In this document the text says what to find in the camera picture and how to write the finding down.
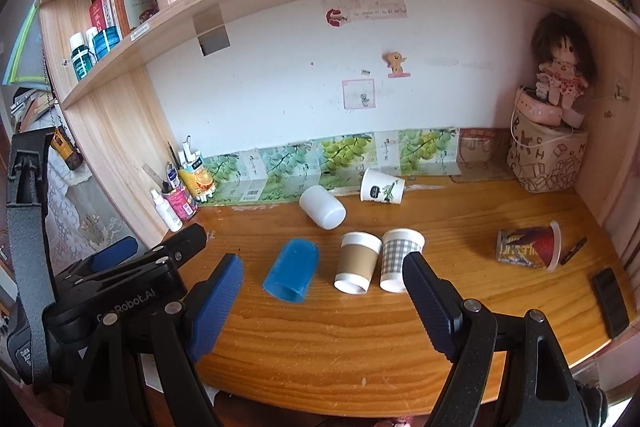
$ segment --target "fabric storage basket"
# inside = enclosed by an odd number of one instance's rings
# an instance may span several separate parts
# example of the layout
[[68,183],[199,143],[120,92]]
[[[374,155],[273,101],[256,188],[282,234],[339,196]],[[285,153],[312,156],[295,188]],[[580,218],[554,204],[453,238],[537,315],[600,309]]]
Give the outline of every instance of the fabric storage basket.
[[572,133],[570,128],[550,128],[516,111],[513,134],[518,143],[511,139],[507,162],[525,190],[549,192],[574,185],[587,144],[587,131],[574,129]]

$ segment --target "grape wallpaper border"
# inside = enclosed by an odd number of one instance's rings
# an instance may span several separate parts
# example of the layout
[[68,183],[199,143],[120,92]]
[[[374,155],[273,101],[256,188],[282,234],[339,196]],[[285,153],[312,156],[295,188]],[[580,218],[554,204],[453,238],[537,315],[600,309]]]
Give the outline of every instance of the grape wallpaper border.
[[460,129],[325,137],[204,158],[217,183],[206,205],[298,201],[312,185],[357,188],[373,167],[396,176],[456,176]]

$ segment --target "wooden desk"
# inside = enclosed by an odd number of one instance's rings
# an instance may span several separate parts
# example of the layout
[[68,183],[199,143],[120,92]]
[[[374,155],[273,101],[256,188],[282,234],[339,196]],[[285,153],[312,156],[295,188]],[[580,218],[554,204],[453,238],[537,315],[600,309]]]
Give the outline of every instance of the wooden desk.
[[[380,289],[380,264],[366,295],[334,289],[340,238],[353,230],[382,237],[409,227],[424,234],[424,254],[439,277],[463,298],[524,315],[539,308],[551,321],[570,365],[609,342],[590,278],[612,266],[631,318],[632,292],[606,232],[570,190],[529,194],[517,182],[445,184],[412,190],[401,205],[342,198],[347,218],[322,230],[295,203],[259,208],[203,208],[194,220],[209,231],[207,248],[181,270],[190,288],[206,279],[222,255],[244,262],[244,284],[214,351],[198,371],[209,385],[261,402],[309,412],[395,416],[429,412],[450,364],[433,350],[408,295]],[[555,273],[495,261],[498,230],[548,223],[561,226],[564,249],[587,244]],[[262,281],[293,237],[318,245],[320,263],[304,303],[269,296]],[[504,356],[496,355],[484,398],[497,397]]]

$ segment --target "pink can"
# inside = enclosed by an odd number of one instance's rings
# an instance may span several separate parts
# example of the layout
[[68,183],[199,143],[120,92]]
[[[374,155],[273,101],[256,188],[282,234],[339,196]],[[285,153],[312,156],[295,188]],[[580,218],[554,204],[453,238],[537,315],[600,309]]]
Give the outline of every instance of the pink can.
[[171,208],[183,221],[191,219],[198,210],[198,204],[182,184],[168,194],[164,194],[164,199],[169,201]]

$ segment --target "doll hair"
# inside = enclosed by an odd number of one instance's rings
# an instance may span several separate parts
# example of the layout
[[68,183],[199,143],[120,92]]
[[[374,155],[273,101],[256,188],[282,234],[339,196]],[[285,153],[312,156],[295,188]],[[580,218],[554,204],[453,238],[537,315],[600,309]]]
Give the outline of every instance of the doll hair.
[[596,64],[591,46],[582,28],[574,20],[550,13],[536,27],[531,38],[531,49],[539,64],[554,59],[552,49],[557,47],[563,37],[569,37],[578,60],[576,68],[587,80],[596,75]]

